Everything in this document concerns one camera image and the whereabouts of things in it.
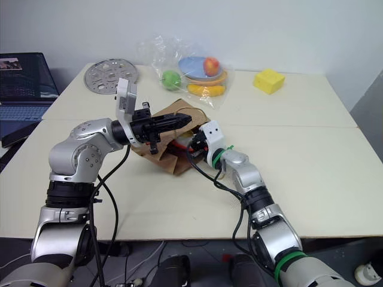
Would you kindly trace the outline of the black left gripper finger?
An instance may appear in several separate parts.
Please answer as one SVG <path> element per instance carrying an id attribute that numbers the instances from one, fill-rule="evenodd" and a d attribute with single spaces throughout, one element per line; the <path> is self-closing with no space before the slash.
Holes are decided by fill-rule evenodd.
<path id="1" fill-rule="evenodd" d="M 162 124 L 188 124 L 192 121 L 192 116 L 183 113 L 165 114 L 159 116 L 157 120 Z"/>
<path id="2" fill-rule="evenodd" d="M 181 129 L 188 125 L 188 121 L 164 121 L 156 124 L 158 133 L 169 132 L 172 130 Z"/>

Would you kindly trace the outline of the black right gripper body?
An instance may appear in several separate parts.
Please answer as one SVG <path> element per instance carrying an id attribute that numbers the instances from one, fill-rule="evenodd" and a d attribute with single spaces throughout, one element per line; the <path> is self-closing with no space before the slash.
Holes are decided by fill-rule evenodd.
<path id="1" fill-rule="evenodd" d="M 206 157 L 208 153 L 208 145 L 204 132 L 199 131 L 193 135 L 187 145 L 186 150 L 194 158 L 198 156 Z"/>

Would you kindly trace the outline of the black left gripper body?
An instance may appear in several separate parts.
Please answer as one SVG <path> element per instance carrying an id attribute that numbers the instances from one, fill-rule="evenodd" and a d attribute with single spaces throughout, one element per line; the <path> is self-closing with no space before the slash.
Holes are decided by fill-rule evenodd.
<path id="1" fill-rule="evenodd" d="M 142 104 L 142 109 L 135 110 L 130 126 L 135 138 L 144 144 L 149 144 L 150 153 L 157 154 L 157 143 L 160 142 L 160 132 L 157 124 L 161 116 L 153 117 L 148 102 Z"/>

